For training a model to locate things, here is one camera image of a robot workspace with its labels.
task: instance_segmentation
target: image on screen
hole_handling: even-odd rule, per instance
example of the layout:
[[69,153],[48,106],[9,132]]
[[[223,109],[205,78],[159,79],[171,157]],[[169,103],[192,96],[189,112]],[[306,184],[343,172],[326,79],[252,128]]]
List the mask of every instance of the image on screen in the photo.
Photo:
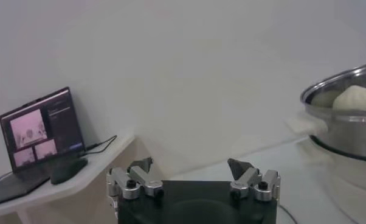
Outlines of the image on screen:
[[55,140],[49,140],[35,146],[37,159],[43,159],[48,156],[57,154]]
[[40,110],[10,121],[17,149],[47,139],[47,133]]
[[14,153],[14,161],[17,167],[25,166],[35,161],[32,148],[24,149],[22,151]]

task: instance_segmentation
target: stainless steel pot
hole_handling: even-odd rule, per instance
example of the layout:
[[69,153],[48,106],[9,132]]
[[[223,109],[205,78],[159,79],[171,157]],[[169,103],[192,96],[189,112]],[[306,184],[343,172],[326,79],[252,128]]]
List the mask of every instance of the stainless steel pot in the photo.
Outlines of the stainless steel pot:
[[307,88],[300,99],[306,112],[326,122],[327,131],[311,136],[322,147],[366,161],[366,110],[332,110],[312,105],[319,94],[345,91],[351,85],[366,87],[366,65],[341,72]]

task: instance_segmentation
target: pot handle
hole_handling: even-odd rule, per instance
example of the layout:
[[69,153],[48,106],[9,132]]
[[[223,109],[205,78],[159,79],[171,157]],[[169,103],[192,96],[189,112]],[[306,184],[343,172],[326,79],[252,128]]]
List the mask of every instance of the pot handle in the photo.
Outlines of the pot handle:
[[324,120],[313,117],[305,111],[299,111],[286,123],[291,131],[298,136],[319,135],[328,132],[328,125]]

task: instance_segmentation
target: laptop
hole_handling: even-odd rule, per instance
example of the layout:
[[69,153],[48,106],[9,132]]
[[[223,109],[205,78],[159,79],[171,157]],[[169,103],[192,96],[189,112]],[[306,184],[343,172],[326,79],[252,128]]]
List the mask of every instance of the laptop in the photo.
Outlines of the laptop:
[[85,150],[68,87],[1,115],[0,123],[13,170],[0,178],[0,203],[32,192],[58,163]]

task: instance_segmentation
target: pot rim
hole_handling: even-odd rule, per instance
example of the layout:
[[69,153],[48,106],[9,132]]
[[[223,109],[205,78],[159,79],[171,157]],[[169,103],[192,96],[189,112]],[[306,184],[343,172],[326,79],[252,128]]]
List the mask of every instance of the pot rim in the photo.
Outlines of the pot rim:
[[305,89],[300,95],[300,101],[305,105],[307,112],[313,116],[324,119],[335,118],[350,122],[366,122],[366,110],[333,110],[332,108],[316,107],[307,102],[308,97],[318,89],[346,77],[363,75],[365,71],[366,64],[323,79]]

